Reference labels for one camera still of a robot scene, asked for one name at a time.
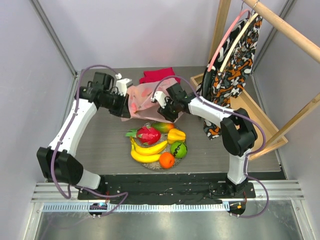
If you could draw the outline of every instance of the green watermelon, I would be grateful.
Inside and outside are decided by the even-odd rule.
[[[188,148],[184,142],[176,141],[171,145],[170,152],[175,158],[182,159],[187,155]]]

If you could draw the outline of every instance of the gray wall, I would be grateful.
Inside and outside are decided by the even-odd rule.
[[[286,18],[318,46],[319,11],[319,0],[297,0]],[[320,91],[319,64],[281,33],[277,33],[255,74],[266,113],[278,128]],[[301,184],[316,231],[320,226],[319,124],[320,107],[286,135],[289,143],[279,149],[287,176]]]
[[[285,1],[262,0],[276,13]],[[218,0],[40,2],[77,70],[98,63],[114,68],[204,66],[219,5]],[[226,26],[240,13],[241,3],[231,1]],[[261,45],[270,29],[265,22]]]
[[[27,0],[0,1],[0,234],[22,239],[43,181],[36,152],[57,134],[72,76]]]

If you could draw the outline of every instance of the red cloth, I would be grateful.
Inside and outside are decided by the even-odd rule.
[[[144,71],[143,72],[144,77],[140,79],[140,84],[145,83],[154,83],[162,80],[163,78],[171,75],[176,75],[172,67],[163,68],[155,71]],[[178,83],[180,83],[180,78],[175,77],[174,78]]]

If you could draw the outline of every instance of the wooden rod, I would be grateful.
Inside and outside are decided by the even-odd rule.
[[[208,61],[210,61],[214,56],[214,53],[223,37],[230,3],[231,0],[220,0],[219,2]]]
[[[286,123],[275,135],[273,135],[267,142],[266,146],[269,146],[278,141],[283,135],[289,132],[295,125],[297,125],[302,119],[310,114],[316,107],[320,105],[320,93],[315,96],[307,105],[304,106],[290,121]]]
[[[320,63],[320,48],[257,0],[243,0],[249,7],[286,35],[299,48]]]

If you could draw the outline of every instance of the yellow bell pepper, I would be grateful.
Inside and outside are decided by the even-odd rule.
[[[173,128],[168,133],[168,143],[173,144],[177,141],[184,142],[186,140],[186,134],[176,128]]]

